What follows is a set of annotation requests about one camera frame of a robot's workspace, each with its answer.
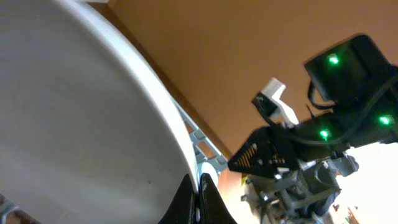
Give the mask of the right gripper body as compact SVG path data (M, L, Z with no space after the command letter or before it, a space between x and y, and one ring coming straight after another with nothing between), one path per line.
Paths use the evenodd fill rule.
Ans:
M300 169L306 161L296 145L269 126L255 129L228 161L233 172L274 178L280 172Z

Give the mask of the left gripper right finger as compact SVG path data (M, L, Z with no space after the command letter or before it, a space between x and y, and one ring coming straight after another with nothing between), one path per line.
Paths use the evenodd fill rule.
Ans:
M204 173L199 185L200 224L236 224L211 176Z

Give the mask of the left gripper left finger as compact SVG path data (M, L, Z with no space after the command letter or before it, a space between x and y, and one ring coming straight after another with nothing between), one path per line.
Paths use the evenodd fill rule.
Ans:
M186 174L159 224L193 224L194 221L195 193L190 177Z

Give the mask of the grey dinner plate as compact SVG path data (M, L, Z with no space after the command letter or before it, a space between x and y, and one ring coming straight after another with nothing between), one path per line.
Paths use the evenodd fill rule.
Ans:
M157 223L198 188L183 119L81 1L1 2L1 193L41 223Z

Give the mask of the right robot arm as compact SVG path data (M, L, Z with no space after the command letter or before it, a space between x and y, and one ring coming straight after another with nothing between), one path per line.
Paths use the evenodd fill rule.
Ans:
M281 99L285 85L271 79L252 99L266 125L228 161L231 171L274 178L350 148L397 142L397 66L370 36L342 40L304 67L308 100L320 114L299 121Z

